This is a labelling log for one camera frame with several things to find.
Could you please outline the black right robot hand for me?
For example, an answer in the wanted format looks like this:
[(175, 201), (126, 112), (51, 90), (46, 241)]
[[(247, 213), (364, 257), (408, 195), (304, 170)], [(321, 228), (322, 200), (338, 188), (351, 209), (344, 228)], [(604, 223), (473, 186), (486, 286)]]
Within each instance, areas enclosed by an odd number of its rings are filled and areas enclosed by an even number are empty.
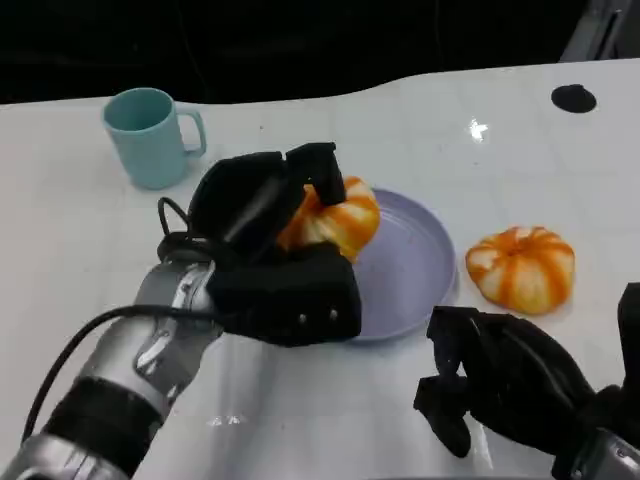
[(471, 415), (516, 443), (556, 455), (595, 397), (573, 357), (528, 320), (437, 306), (427, 336), (437, 373), (420, 379), (414, 408), (440, 442), (466, 457)]

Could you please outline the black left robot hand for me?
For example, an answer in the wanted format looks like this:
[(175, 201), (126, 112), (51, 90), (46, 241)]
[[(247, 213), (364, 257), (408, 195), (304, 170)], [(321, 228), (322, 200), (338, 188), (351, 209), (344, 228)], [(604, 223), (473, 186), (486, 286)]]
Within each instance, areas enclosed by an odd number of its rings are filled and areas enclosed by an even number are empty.
[(211, 246), (216, 266), (259, 260), (301, 207), (310, 185), (323, 206), (346, 199), (333, 142), (288, 152), (256, 152), (218, 161), (191, 199), (191, 232)]

